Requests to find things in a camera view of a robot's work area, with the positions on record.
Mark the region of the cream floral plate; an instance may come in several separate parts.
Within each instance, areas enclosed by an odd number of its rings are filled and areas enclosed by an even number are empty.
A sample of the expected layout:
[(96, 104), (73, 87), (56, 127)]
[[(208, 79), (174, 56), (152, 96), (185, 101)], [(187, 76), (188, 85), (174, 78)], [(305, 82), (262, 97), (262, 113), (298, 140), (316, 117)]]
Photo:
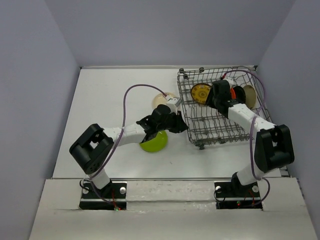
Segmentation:
[(244, 93), (245, 93), (245, 104), (246, 106), (252, 110), (257, 101), (257, 93), (253, 86), (251, 85), (245, 85), (243, 87)]

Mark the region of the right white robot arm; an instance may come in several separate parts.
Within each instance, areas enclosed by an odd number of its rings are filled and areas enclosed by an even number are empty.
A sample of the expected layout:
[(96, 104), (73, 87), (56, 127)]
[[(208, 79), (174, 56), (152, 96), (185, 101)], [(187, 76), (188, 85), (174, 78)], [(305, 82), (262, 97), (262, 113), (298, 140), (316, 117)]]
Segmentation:
[(245, 104), (245, 91), (242, 87), (239, 89), (240, 97), (237, 97), (238, 92), (227, 80), (215, 81), (205, 102), (249, 133), (250, 163), (236, 172), (230, 183), (230, 190), (235, 196), (242, 196), (248, 191), (248, 185), (295, 160), (289, 127), (275, 125), (253, 112)]

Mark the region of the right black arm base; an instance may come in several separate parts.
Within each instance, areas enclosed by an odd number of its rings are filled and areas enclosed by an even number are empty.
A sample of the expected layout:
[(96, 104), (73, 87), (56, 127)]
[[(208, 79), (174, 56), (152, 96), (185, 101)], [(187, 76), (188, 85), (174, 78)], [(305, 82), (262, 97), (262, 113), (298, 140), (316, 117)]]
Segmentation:
[(257, 181), (241, 185), (235, 173), (229, 181), (214, 183), (213, 197), (218, 210), (263, 209)]

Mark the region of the grey wire dish rack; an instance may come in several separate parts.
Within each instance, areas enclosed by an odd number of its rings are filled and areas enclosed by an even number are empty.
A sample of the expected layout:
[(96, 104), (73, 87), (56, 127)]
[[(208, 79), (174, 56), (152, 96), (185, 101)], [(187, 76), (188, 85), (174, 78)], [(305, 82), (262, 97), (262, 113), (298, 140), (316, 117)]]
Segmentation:
[(263, 102), (262, 85), (253, 77), (256, 66), (216, 66), (213, 68), (200, 67), (198, 69), (180, 68), (177, 72), (177, 87), (182, 101), (181, 107), (186, 124), (188, 125), (188, 140), (201, 150), (206, 145), (235, 143), (249, 140), (249, 133), (233, 121), (225, 118), (214, 108), (204, 106), (193, 100), (191, 89), (196, 84), (211, 85), (228, 72), (227, 76), (235, 81), (235, 85), (252, 86), (256, 91), (256, 103), (252, 111), (271, 122), (268, 109), (258, 108)]

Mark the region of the brown yellow patterned plate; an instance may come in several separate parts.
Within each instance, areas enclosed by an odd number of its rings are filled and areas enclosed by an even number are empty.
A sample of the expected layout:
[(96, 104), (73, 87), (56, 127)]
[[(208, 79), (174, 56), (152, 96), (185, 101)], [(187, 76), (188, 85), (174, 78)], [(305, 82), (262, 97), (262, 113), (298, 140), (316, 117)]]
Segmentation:
[(197, 102), (198, 104), (205, 105), (210, 91), (211, 86), (209, 84), (198, 83), (191, 88), (190, 94), (195, 102)]

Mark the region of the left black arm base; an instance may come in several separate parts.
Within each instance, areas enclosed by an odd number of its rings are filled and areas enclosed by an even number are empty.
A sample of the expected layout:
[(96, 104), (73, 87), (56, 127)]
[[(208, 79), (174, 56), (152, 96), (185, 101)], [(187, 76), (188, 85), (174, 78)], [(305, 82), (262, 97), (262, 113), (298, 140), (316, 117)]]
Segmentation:
[(79, 208), (81, 210), (121, 211), (127, 209), (127, 182), (111, 181), (103, 189), (93, 187), (90, 181), (79, 181), (81, 197)]

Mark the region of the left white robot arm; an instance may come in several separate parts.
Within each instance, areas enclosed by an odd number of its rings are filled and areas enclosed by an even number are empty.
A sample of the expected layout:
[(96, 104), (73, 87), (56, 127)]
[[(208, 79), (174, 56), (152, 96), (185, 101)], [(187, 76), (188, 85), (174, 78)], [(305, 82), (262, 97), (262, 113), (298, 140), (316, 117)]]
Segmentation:
[(91, 124), (71, 145), (69, 153), (93, 183), (93, 191), (104, 198), (110, 194), (111, 180), (104, 170), (115, 149), (154, 139), (161, 131), (180, 134), (188, 130), (181, 111), (158, 105), (150, 115), (136, 123), (113, 128)]

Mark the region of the black plate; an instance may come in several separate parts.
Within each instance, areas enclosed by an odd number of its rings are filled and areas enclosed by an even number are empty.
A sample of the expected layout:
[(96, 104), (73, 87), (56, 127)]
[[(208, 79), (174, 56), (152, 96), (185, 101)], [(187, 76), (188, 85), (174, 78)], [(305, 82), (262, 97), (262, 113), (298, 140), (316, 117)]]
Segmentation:
[(245, 104), (246, 100), (247, 100), (247, 96), (246, 96), (246, 92), (245, 92), (244, 88), (237, 85), (233, 88), (233, 90), (235, 92), (235, 98), (238, 99), (243, 104)]

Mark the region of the orange plate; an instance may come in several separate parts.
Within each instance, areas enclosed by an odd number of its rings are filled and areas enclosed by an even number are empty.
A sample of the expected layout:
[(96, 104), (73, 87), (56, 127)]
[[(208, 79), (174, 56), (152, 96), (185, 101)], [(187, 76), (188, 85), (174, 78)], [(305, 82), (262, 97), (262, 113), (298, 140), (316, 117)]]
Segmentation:
[(230, 88), (230, 94), (231, 94), (231, 98), (233, 100), (236, 99), (236, 92), (235, 92), (234, 88)]

